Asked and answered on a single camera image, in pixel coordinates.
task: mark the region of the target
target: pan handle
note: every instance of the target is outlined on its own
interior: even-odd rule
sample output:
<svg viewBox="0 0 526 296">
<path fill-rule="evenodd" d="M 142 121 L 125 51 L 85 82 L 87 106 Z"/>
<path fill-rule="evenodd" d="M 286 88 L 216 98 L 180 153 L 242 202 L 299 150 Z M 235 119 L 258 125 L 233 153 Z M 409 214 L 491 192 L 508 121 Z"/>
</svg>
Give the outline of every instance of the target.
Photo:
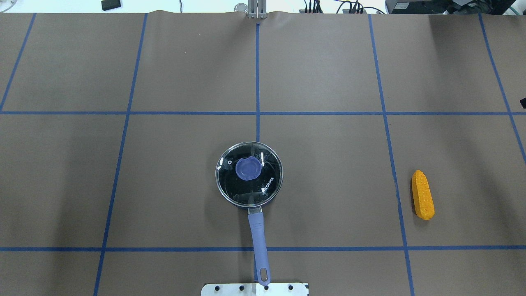
<svg viewBox="0 0 526 296">
<path fill-rule="evenodd" d="M 262 285 L 268 285 L 270 284 L 270 266 L 268 264 L 267 242 L 265 241 L 263 212 L 248 214 L 248 222 L 252 232 L 258 282 Z"/>
</svg>

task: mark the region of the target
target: metal mount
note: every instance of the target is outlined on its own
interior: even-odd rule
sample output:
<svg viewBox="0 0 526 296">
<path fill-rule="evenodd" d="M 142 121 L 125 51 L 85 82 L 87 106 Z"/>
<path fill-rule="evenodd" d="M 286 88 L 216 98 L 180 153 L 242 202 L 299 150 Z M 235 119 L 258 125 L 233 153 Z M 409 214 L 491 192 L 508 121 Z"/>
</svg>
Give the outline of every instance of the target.
<svg viewBox="0 0 526 296">
<path fill-rule="evenodd" d="M 206 284 L 201 296 L 309 296 L 307 283 L 258 283 Z"/>
<path fill-rule="evenodd" d="M 267 0 L 248 0 L 248 18 L 267 18 Z"/>
</svg>

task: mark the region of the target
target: yellow corn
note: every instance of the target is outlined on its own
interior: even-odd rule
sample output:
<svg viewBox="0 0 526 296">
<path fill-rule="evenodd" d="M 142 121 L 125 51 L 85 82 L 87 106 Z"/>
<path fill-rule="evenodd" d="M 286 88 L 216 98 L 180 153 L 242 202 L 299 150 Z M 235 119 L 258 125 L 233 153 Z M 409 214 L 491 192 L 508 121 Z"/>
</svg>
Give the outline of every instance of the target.
<svg viewBox="0 0 526 296">
<path fill-rule="evenodd" d="M 424 220 L 433 218 L 434 204 L 426 175 L 422 171 L 417 170 L 413 174 L 411 185 L 413 187 L 414 210 L 417 216 Z"/>
</svg>

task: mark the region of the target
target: purple knob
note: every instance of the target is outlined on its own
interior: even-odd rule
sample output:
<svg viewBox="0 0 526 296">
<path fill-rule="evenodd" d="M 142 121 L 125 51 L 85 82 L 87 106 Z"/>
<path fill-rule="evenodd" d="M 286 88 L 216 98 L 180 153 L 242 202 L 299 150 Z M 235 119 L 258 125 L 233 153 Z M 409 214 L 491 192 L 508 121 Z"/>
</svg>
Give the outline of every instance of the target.
<svg viewBox="0 0 526 296">
<path fill-rule="evenodd" d="M 261 163 L 254 156 L 240 159 L 236 164 L 236 174 L 242 180 L 254 180 L 261 174 Z"/>
</svg>

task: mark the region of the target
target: blue tape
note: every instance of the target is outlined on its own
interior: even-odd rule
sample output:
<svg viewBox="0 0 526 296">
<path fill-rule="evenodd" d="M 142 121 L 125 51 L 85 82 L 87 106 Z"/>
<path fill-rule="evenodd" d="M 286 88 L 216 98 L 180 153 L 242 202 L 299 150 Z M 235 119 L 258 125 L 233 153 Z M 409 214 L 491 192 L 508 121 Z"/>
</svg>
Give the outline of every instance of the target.
<svg viewBox="0 0 526 296">
<path fill-rule="evenodd" d="M 112 220 L 112 212 L 113 212 L 113 205 L 115 203 L 115 193 L 117 191 L 117 183 L 119 180 L 119 173 L 120 173 L 120 164 L 123 158 L 123 151 L 124 151 L 124 143 L 126 141 L 126 133 L 128 131 L 128 122 L 130 118 L 130 111 L 132 110 L 132 102 L 133 102 L 133 95 L 135 90 L 135 82 L 137 81 L 137 72 L 139 70 L 139 62 L 140 62 L 140 54 L 142 52 L 143 48 L 143 41 L 144 41 L 144 32 L 146 30 L 146 21 L 148 20 L 148 14 L 144 14 L 143 19 L 143 29 L 140 34 L 140 41 L 139 41 L 139 49 L 137 51 L 137 59 L 135 61 L 135 69 L 133 74 L 133 80 L 131 82 L 131 89 L 130 89 L 130 97 L 128 100 L 128 109 L 126 114 L 126 119 L 124 120 L 124 128 L 123 128 L 123 135 L 120 141 L 120 148 L 119 148 L 119 156 L 117 158 L 117 168 L 115 169 L 115 178 L 113 180 L 113 188 L 112 188 L 112 195 L 109 200 L 109 208 L 108 208 L 108 216 L 106 218 L 106 227 L 104 229 L 104 238 L 102 241 L 102 250 L 100 252 L 100 258 L 99 258 L 99 265 L 97 268 L 97 278 L 95 279 L 95 287 L 93 289 L 93 296 L 98 295 L 98 287 L 100 284 L 100 276 L 102 275 L 102 267 L 104 264 L 104 255 L 106 252 L 106 244 L 108 242 L 108 233 L 109 233 L 109 226 Z"/>
<path fill-rule="evenodd" d="M 13 66 L 13 70 L 11 71 L 11 76 L 9 76 L 9 81 L 7 82 L 7 86 L 5 87 L 4 96 L 2 97 L 2 101 L 0 102 L 0 111 L 4 108 L 5 100 L 7 99 L 7 95 L 9 94 L 9 89 L 11 88 L 11 83 L 13 82 L 13 79 L 15 78 L 16 69 L 18 68 L 18 64 L 20 63 L 20 59 L 22 58 L 24 49 L 26 48 L 27 39 L 29 38 L 29 34 L 31 33 L 33 24 L 35 23 L 35 18 L 36 18 L 36 13 L 34 13 L 33 16 L 31 17 L 31 21 L 29 22 L 29 27 L 27 28 L 26 36 L 24 37 L 24 41 L 22 42 L 22 46 L 20 47 L 20 51 L 18 52 L 18 56 L 16 57 L 15 65 Z"/>
<path fill-rule="evenodd" d="M 103 248 L 6 246 L 0 252 L 101 252 Z M 252 247 L 219 246 L 202 248 L 157 247 L 120 248 L 106 247 L 105 252 L 252 252 Z M 269 252 L 375 252 L 375 251 L 448 251 L 448 250 L 526 250 L 526 245 L 417 245 L 417 246 L 271 246 Z"/>
<path fill-rule="evenodd" d="M 0 111 L 5 115 L 383 115 L 382 111 Z M 508 116 L 508 112 L 386 111 L 387 115 L 483 115 Z M 526 115 L 526 112 L 511 112 Z"/>
<path fill-rule="evenodd" d="M 258 282 L 258 269 L 256 268 L 256 255 L 254 254 L 254 282 Z"/>
<path fill-rule="evenodd" d="M 519 135 L 519 131 L 517 130 L 517 126 L 515 125 L 513 114 L 511 113 L 510 104 L 508 103 L 508 98 L 506 98 L 506 93 L 504 92 L 502 81 L 500 80 L 499 71 L 497 71 L 497 66 L 495 65 L 493 54 L 491 53 L 490 43 L 488 41 L 488 35 L 486 34 L 486 28 L 484 27 L 484 21 L 482 20 L 482 14 L 480 13 L 479 13 L 479 22 L 480 22 L 480 28 L 482 29 L 482 35 L 484 36 L 484 42 L 486 43 L 486 49 L 488 50 L 488 55 L 490 57 L 491 66 L 493 67 L 493 71 L 495 72 L 495 77 L 497 78 L 497 82 L 499 83 L 500 93 L 502 94 L 502 99 L 504 100 L 504 104 L 506 105 L 506 110 L 508 110 L 508 115 L 510 116 L 511 126 L 513 127 L 513 132 L 515 133 L 515 137 L 517 138 L 517 143 L 519 144 L 519 149 L 522 154 L 522 159 L 524 160 L 524 164 L 526 164 L 526 153 L 524 152 L 524 147 L 522 146 L 521 137 Z"/>
<path fill-rule="evenodd" d="M 409 261 L 409 251 L 407 250 L 407 238 L 406 238 L 406 228 L 403 222 L 403 213 L 402 213 L 402 203 L 400 201 L 400 191 L 398 189 L 398 178 L 396 175 L 396 167 L 395 167 L 395 158 L 393 156 L 393 150 L 391 145 L 391 134 L 389 132 L 389 123 L 387 121 L 387 112 L 386 112 L 386 103 L 383 98 L 383 87 L 382 87 L 382 79 L 380 77 L 380 67 L 378 65 L 378 55 L 376 52 L 376 44 L 375 44 L 375 33 L 372 27 L 372 19 L 371 15 L 368 14 L 369 19 L 369 31 L 371 33 L 371 43 L 372 43 L 372 54 L 375 58 L 375 68 L 376 68 L 376 78 L 378 80 L 378 91 L 380 92 L 380 102 L 382 104 L 382 112 L 383 112 L 383 124 L 386 129 L 386 137 L 387 137 L 387 147 L 389 149 L 389 159 L 391 161 L 391 173 L 393 175 L 394 180 L 394 186 L 396 188 L 396 198 L 398 202 L 398 218 L 400 222 L 400 230 L 402 233 L 402 243 L 404 247 L 404 255 L 406 258 L 406 269 L 407 269 L 407 278 L 409 281 L 409 291 L 411 293 L 411 296 L 414 296 L 414 287 L 413 287 L 413 276 L 411 272 L 411 263 Z"/>
<path fill-rule="evenodd" d="M 259 142 L 259 23 L 256 24 L 256 142 Z"/>
</svg>

